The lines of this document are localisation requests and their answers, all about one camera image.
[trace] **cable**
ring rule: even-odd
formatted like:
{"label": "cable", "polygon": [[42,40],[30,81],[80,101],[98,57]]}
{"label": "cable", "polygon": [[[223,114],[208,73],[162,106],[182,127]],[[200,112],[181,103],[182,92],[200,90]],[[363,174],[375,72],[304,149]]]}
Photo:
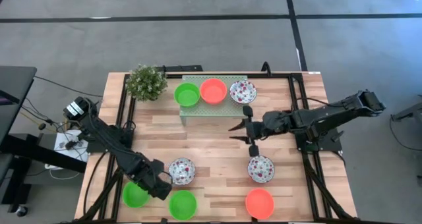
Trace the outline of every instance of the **cable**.
{"label": "cable", "polygon": [[30,109],[33,113],[35,113],[36,115],[39,115],[39,116],[41,116],[41,117],[43,117],[44,119],[48,119],[48,117],[47,116],[45,116],[45,115],[43,115],[43,114],[41,114],[41,113],[39,113],[39,112],[36,112],[34,109],[32,109],[31,107],[28,107],[28,106],[25,106],[25,105],[22,105],[22,107],[23,108],[25,108],[25,109]]}
{"label": "cable", "polygon": [[66,180],[73,179],[73,178],[77,177],[77,176],[80,174],[80,173],[78,172],[76,175],[74,175],[74,176],[72,176],[72,177],[59,178],[59,177],[55,177],[51,171],[52,171],[52,169],[50,169],[50,170],[49,170],[51,178],[53,178],[53,179],[57,179],[57,180],[60,180],[60,181],[66,181]]}
{"label": "cable", "polygon": [[344,166],[346,166],[346,161],[344,160],[344,157],[339,152],[336,152],[336,151],[331,151],[331,152],[336,154],[343,161]]}
{"label": "cable", "polygon": [[[40,123],[38,123],[37,121],[35,121],[34,119],[32,119],[31,117],[29,117],[28,115],[25,115],[24,113],[22,113],[22,112],[19,112],[21,115],[23,115],[24,117],[26,117],[27,119],[29,119],[30,121],[32,121],[33,123],[35,123],[36,125],[38,125],[38,126],[40,126],[41,124]],[[54,131],[54,130],[51,130],[51,129],[49,129],[49,128],[45,128],[45,129],[47,129],[48,131],[50,131],[50,132],[56,132],[56,131]]]}
{"label": "cable", "polygon": [[29,104],[32,106],[32,108],[34,108],[35,109],[35,111],[37,112],[37,113],[39,113],[39,114],[41,114],[41,112],[39,112],[38,110],[37,110],[37,108],[35,108],[35,106],[34,106],[34,104],[28,99],[28,98],[25,98],[28,102],[29,102]]}
{"label": "cable", "polygon": [[72,88],[70,88],[70,87],[64,86],[64,85],[62,85],[62,84],[58,84],[57,82],[53,82],[52,80],[48,80],[48,79],[45,79],[45,78],[39,77],[39,76],[34,76],[34,78],[38,78],[38,79],[40,79],[40,80],[45,80],[46,82],[50,82],[50,83],[52,83],[52,84],[54,84],[54,85],[57,85],[57,86],[60,86],[60,87],[62,87],[62,88],[66,88],[66,89],[68,89],[68,90],[71,90],[71,91],[74,91],[74,92],[78,92],[78,93],[81,93],[81,94],[84,94],[84,95],[87,95],[87,96],[95,96],[95,97],[99,97],[99,98],[102,98],[102,97],[103,97],[103,96],[99,96],[99,95],[94,95],[94,94],[89,94],[89,93],[81,92],[81,91],[78,91],[78,90],[72,89]]}
{"label": "cable", "polygon": [[39,175],[39,174],[44,173],[44,172],[46,172],[46,171],[48,171],[48,170],[47,170],[47,169],[45,169],[45,170],[40,171],[40,172],[35,173],[35,174],[26,175],[25,177],[28,177],[28,176],[36,176],[36,175]]}
{"label": "cable", "polygon": [[[296,98],[296,101],[298,101],[300,99],[307,99],[307,100],[316,101],[316,102],[319,102],[319,103],[324,104],[324,105],[329,106],[329,107],[343,107],[343,105],[332,105],[330,103],[326,103],[324,101],[321,101],[319,99],[314,99],[314,98]],[[291,104],[290,111],[293,111],[293,103]]]}
{"label": "cable", "polygon": [[394,137],[394,139],[396,139],[396,141],[397,141],[397,143],[399,143],[399,145],[401,145],[402,147],[404,147],[404,148],[406,148],[406,149],[409,149],[409,150],[412,150],[412,151],[417,151],[417,152],[422,152],[422,149],[417,149],[417,148],[410,148],[410,147],[408,147],[408,146],[405,146],[405,145],[403,145],[399,140],[398,140],[398,138],[397,138],[397,136],[396,136],[396,134],[394,133],[394,131],[393,131],[393,127],[392,127],[392,121],[393,121],[393,117],[390,117],[390,122],[389,122],[389,125],[390,125],[390,131],[391,131],[391,134],[393,134],[393,137]]}
{"label": "cable", "polygon": [[26,107],[22,107],[22,109],[26,110],[26,112],[30,113],[32,116],[34,116],[35,118],[37,118],[39,120],[42,120],[42,121],[44,121],[46,123],[49,123],[49,124],[54,123],[54,121],[52,121],[51,119],[43,119],[43,118],[38,117],[37,115],[35,115],[33,112],[31,112]]}
{"label": "cable", "polygon": [[86,187],[86,190],[85,190],[85,198],[84,198],[84,215],[86,214],[86,199],[87,199],[87,197],[88,197],[88,190],[90,189],[90,185],[91,185],[92,177],[94,177],[94,173],[95,173],[95,171],[96,171],[96,169],[97,169],[97,167],[98,167],[98,164],[100,164],[100,161],[103,159],[103,157],[104,157],[104,155],[105,155],[105,154],[106,154],[106,153],[104,152],[104,153],[100,156],[100,158],[97,160],[97,163],[95,164],[94,169],[92,170],[90,180],[88,181],[88,186]]}
{"label": "cable", "polygon": [[109,139],[108,138],[106,138],[104,135],[106,135],[106,136],[108,136],[109,134],[107,134],[106,132],[104,132],[104,133],[99,133],[98,132],[98,128],[96,128],[95,126],[94,126],[94,123],[92,123],[92,110],[91,110],[91,101],[89,101],[88,99],[86,99],[86,98],[83,98],[84,99],[84,101],[86,102],[86,103],[88,103],[88,118],[89,118],[89,121],[90,121],[90,124],[91,124],[91,127],[93,128],[93,129],[95,129],[96,130],[96,132],[98,133],[98,136],[100,136],[101,138],[103,138],[111,147],[113,147],[115,150],[117,150],[117,151],[119,151],[119,152],[123,152],[123,153],[126,153],[126,154],[129,154],[129,155],[133,155],[134,154],[134,152],[130,152],[130,151],[127,151],[127,150],[124,150],[124,149],[121,149],[121,148],[119,148],[119,147],[117,147],[117,146],[115,146],[114,145],[114,143],[113,142],[110,142],[109,141]]}

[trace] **red bowl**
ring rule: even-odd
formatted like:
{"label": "red bowl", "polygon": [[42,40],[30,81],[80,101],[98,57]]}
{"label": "red bowl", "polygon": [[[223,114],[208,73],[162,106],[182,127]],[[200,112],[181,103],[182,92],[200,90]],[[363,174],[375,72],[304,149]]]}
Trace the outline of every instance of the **red bowl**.
{"label": "red bowl", "polygon": [[263,188],[253,189],[246,196],[246,210],[256,219],[268,219],[274,211],[274,199]]}
{"label": "red bowl", "polygon": [[200,85],[200,96],[211,105],[219,104],[226,95],[227,86],[220,79],[211,78]]}

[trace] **green plant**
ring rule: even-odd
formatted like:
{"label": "green plant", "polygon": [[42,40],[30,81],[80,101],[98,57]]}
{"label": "green plant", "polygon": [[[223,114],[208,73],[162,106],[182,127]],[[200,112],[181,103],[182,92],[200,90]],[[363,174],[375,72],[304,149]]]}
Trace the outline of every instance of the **green plant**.
{"label": "green plant", "polygon": [[156,67],[139,65],[131,70],[131,76],[126,80],[129,95],[139,101],[154,101],[167,88],[166,76],[158,72]]}

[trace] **white power strip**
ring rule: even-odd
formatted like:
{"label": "white power strip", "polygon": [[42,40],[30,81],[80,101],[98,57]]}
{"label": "white power strip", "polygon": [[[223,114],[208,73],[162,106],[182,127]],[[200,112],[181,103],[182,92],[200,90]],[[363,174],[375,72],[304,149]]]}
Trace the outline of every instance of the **white power strip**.
{"label": "white power strip", "polygon": [[[66,150],[66,143],[69,141],[78,141],[78,135],[80,134],[80,130],[68,130],[66,134],[64,133],[57,133],[55,138],[54,150],[59,152],[63,155],[67,155],[69,157],[73,157],[75,159],[79,159],[81,161],[86,162],[88,160],[88,154],[86,153],[86,148],[88,147],[88,142],[85,140],[79,141],[73,148],[70,150]],[[44,167],[46,169],[63,169],[61,167],[56,167],[54,165],[45,164]]]}

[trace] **concrete floor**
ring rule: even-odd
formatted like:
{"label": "concrete floor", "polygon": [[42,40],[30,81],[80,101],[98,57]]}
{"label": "concrete floor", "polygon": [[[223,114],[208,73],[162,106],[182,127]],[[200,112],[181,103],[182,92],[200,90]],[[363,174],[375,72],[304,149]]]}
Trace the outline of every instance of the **concrete floor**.
{"label": "concrete floor", "polygon": [[[422,13],[422,0],[293,0],[297,14]],[[4,0],[0,18],[286,14],[286,0]],[[298,20],[308,69],[321,71],[330,101],[374,90],[388,109],[341,128],[346,169],[359,217],[421,223],[421,152],[400,147],[388,116],[422,94],[422,19]],[[110,71],[137,63],[201,64],[205,70],[299,70],[289,20],[0,24],[0,65],[35,66],[38,76],[101,94]],[[52,119],[76,93],[36,80],[28,96]],[[422,148],[413,121],[393,124],[401,141]],[[13,132],[37,134],[18,117]],[[80,184],[36,186],[31,214],[0,207],[0,223],[54,223],[73,218]]]}

